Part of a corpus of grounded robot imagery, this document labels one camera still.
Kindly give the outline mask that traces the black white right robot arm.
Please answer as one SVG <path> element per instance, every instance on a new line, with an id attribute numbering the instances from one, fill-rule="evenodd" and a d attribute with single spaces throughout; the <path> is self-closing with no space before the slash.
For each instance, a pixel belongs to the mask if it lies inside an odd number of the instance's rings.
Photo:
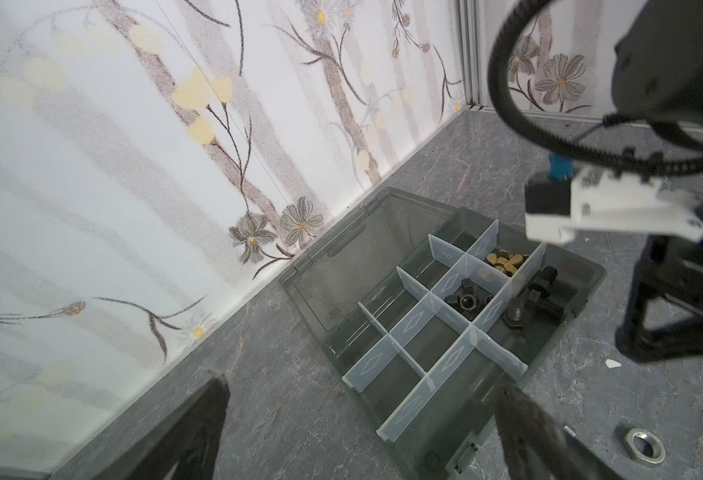
<path id="1" fill-rule="evenodd" d="M 621 171 L 643 180 L 703 173 L 703 1 L 650 1 L 617 44 L 611 94 L 617 111 L 697 159 L 637 159 Z M 693 210 L 703 226 L 703 202 Z M 652 235 L 635 276 L 619 351 L 637 363 L 703 356 L 703 239 Z"/>

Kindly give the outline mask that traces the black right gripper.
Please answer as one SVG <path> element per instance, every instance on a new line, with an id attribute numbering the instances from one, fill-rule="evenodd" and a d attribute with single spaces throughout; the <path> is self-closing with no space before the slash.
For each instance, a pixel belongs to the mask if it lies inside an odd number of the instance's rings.
<path id="1" fill-rule="evenodd" d="M 703 220 L 703 205 L 695 212 Z M 647 306 L 662 299 L 691 316 L 666 326 L 645 326 Z M 703 356 L 703 240 L 651 236 L 635 264 L 623 326 L 615 334 L 621 354 L 637 363 Z"/>

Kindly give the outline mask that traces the brass wing nut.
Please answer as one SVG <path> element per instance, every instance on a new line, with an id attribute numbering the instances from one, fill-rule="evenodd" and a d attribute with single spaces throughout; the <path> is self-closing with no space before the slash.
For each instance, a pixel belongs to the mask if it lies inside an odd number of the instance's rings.
<path id="1" fill-rule="evenodd" d="M 485 258 L 485 262 L 495 268 L 495 270 L 507 275 L 514 276 L 523 264 L 529 259 L 529 255 L 513 253 L 507 250 L 495 250 Z"/>

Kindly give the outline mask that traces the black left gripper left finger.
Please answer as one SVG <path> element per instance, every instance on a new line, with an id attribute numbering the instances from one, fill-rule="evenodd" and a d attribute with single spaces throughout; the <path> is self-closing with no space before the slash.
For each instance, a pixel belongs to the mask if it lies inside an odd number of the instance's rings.
<path id="1" fill-rule="evenodd" d="M 223 375 L 209 379 L 98 479 L 211 479 L 231 393 Z"/>

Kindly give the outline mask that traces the black nut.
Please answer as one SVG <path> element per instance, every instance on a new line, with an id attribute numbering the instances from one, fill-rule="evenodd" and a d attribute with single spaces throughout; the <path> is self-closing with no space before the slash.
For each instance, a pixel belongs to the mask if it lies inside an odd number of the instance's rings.
<path id="1" fill-rule="evenodd" d="M 445 298 L 445 303 L 467 320 L 473 321 L 492 299 L 493 295 L 489 291 L 481 288 L 473 280 L 465 278 L 461 280 L 455 292 Z"/>

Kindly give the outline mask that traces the black hex bolt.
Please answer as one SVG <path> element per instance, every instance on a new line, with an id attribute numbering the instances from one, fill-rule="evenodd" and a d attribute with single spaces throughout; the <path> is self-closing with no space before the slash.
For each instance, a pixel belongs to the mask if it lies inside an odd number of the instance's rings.
<path id="1" fill-rule="evenodd" d="M 541 298 L 549 298 L 551 296 L 551 290 L 553 289 L 553 284 L 557 280 L 559 271 L 553 266 L 547 266 L 542 270 L 539 270 L 529 284 L 527 284 L 527 290 L 529 292 L 539 293 Z"/>
<path id="2" fill-rule="evenodd" d="M 559 325 L 565 320 L 565 310 L 543 293 L 529 290 L 509 300 L 501 319 L 511 329 L 524 328 L 533 320 Z"/>

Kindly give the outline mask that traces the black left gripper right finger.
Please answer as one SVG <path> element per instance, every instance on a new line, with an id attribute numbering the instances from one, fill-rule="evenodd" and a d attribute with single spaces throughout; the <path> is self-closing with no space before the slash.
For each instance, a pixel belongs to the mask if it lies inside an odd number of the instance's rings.
<path id="1" fill-rule="evenodd" d="M 499 388 L 495 423 L 511 479 L 619 478 L 515 385 Z"/>

